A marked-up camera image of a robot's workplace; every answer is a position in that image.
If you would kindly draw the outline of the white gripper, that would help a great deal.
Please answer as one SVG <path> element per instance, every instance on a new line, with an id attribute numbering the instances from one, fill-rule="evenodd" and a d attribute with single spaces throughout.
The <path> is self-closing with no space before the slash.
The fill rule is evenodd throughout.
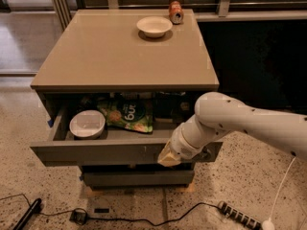
<path id="1" fill-rule="evenodd" d="M 172 134 L 158 155 L 157 163 L 164 167 L 173 167 L 181 159 L 192 159 L 213 141 L 213 129 L 203 125 L 180 125 Z"/>

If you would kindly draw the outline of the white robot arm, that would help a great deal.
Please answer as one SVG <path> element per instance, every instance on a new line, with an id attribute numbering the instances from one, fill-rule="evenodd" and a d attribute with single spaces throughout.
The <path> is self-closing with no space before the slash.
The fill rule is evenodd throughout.
<path id="1" fill-rule="evenodd" d="M 164 167 L 176 166 L 232 131 L 307 160 L 304 115 L 256 108 L 225 94 L 208 92 L 196 100 L 194 114 L 174 130 L 157 162 Z"/>

